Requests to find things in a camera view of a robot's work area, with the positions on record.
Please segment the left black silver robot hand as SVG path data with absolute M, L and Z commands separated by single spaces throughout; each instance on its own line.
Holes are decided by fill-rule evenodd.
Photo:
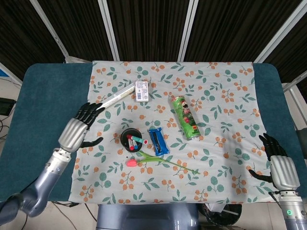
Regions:
M 98 145 L 103 137 L 94 141 L 84 141 L 84 139 L 97 116 L 104 110 L 102 103 L 85 103 L 82 105 L 75 117 L 65 126 L 58 140 L 60 147 L 67 152 L 76 152 L 79 148 Z

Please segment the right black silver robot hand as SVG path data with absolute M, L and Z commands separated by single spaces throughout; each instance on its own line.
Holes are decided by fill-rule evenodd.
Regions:
M 300 187 L 300 182 L 292 158 L 288 157 L 286 151 L 275 138 L 266 133 L 259 135 L 259 138 L 264 145 L 265 153 L 268 158 L 270 175 L 260 175 L 250 169 L 249 173 L 251 176 L 258 180 L 272 183 L 279 191 L 295 191 Z

